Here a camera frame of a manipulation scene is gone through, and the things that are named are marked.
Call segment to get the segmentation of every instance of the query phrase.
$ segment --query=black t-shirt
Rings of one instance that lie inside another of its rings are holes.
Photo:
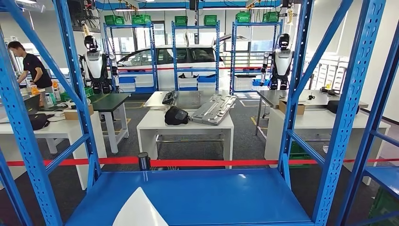
[[[44,68],[43,63],[37,58],[37,56],[33,54],[26,54],[24,58],[24,71],[29,71],[32,76],[32,80],[36,78],[36,69],[41,68],[43,74],[41,75],[40,79],[35,82],[38,88],[43,89],[53,85],[51,81],[50,75],[47,73],[47,70]]]

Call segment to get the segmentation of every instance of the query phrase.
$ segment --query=man's hair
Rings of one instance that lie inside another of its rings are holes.
[[[12,41],[8,44],[8,48],[21,48],[23,51],[25,51],[24,46],[18,42],[18,41]]]

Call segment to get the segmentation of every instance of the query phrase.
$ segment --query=man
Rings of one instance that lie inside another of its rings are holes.
[[[16,57],[24,58],[24,72],[19,76],[18,83],[21,83],[28,75],[28,72],[30,72],[33,80],[31,85],[36,85],[39,89],[46,89],[47,93],[52,92],[53,82],[51,81],[51,77],[37,56],[27,53],[18,41],[10,42],[8,48]]]

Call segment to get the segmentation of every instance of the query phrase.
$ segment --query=dark green table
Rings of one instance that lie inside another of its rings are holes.
[[[110,140],[111,151],[113,154],[118,153],[118,144],[122,138],[129,137],[128,122],[126,119],[125,101],[130,96],[128,93],[109,93],[109,94],[94,94],[89,97],[93,110],[98,111],[105,117],[105,123],[108,131],[108,138]],[[119,117],[122,124],[122,129],[118,135],[115,135],[115,128],[113,126],[112,112],[119,110]]]

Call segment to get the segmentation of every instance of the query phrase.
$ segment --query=cardboard box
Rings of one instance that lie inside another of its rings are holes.
[[[93,106],[89,105],[88,106],[88,112],[90,115],[94,113],[93,111]],[[64,116],[66,120],[78,120],[78,110],[64,110]]]
[[[281,112],[285,114],[287,110],[287,102],[280,100],[279,109]],[[296,115],[303,115],[304,113],[305,113],[305,105],[298,104],[298,107],[296,108]]]

